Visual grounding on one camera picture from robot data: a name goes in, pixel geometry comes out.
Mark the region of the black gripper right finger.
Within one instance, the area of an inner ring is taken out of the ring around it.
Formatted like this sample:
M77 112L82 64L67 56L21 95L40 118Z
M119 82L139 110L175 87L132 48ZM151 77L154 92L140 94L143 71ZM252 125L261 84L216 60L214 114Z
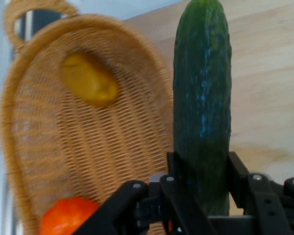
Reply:
M235 152L227 160L228 186L244 215L255 219L259 235L294 235L294 177L278 184L247 170Z

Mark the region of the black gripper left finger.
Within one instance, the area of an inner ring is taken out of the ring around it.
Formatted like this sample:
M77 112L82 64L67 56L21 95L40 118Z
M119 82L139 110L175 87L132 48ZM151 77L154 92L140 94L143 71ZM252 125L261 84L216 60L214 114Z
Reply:
M181 158L167 153L167 174L146 184L123 183L75 232L76 235L145 235L162 223L168 235L215 235L216 229L181 184Z

